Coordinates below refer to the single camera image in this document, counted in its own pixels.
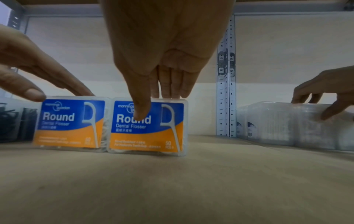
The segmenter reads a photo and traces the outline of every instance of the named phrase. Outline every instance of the metal shelving unit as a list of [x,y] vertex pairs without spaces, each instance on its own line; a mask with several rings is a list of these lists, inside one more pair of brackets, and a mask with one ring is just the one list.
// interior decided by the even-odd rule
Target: metal shelving unit
[[[102,17],[98,4],[21,6],[14,0],[0,0],[13,10],[9,26],[26,33],[32,17]],[[225,35],[218,46],[216,71],[216,133],[236,137],[235,20],[238,16],[334,14],[350,11],[351,1],[270,1],[242,2],[234,6]]]

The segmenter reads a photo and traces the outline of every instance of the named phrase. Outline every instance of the brand logo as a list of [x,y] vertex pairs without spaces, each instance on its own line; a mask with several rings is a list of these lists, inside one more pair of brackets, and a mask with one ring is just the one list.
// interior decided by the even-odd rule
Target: brand logo
[[70,107],[63,107],[62,103],[59,101],[57,101],[55,103],[46,103],[45,105],[53,107],[54,111],[70,110]]
[[134,104],[130,103],[128,105],[118,105],[119,108],[126,108],[126,111],[130,114],[134,113]]

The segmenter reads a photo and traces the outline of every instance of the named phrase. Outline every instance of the metal bracket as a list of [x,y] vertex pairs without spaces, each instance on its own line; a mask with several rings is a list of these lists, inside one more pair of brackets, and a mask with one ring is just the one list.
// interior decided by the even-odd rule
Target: metal bracket
[[236,137],[235,16],[218,46],[216,134]]

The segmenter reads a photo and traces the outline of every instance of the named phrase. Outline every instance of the hand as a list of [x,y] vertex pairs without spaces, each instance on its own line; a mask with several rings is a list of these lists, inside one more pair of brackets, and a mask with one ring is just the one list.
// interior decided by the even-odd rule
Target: hand
[[292,103],[304,103],[312,95],[309,103],[318,103],[324,93],[336,93],[337,101],[321,115],[326,120],[339,114],[354,104],[354,66],[326,70],[294,90]]
[[46,96],[10,67],[32,73],[76,96],[93,96],[82,82],[41,51],[26,35],[3,25],[0,25],[0,65],[0,88],[25,99],[41,102]]
[[101,0],[114,62],[144,119],[150,97],[186,98],[226,31],[235,0]]

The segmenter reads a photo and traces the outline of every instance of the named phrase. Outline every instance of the dental floss pick package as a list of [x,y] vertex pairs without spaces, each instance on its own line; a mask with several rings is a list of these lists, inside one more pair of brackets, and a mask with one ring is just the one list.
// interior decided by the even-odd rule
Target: dental floss pick package
[[184,156],[187,154],[188,103],[186,100],[151,99],[146,118],[133,118],[131,99],[112,100],[108,152]]
[[47,97],[33,144],[45,149],[105,152],[111,101],[105,97]]

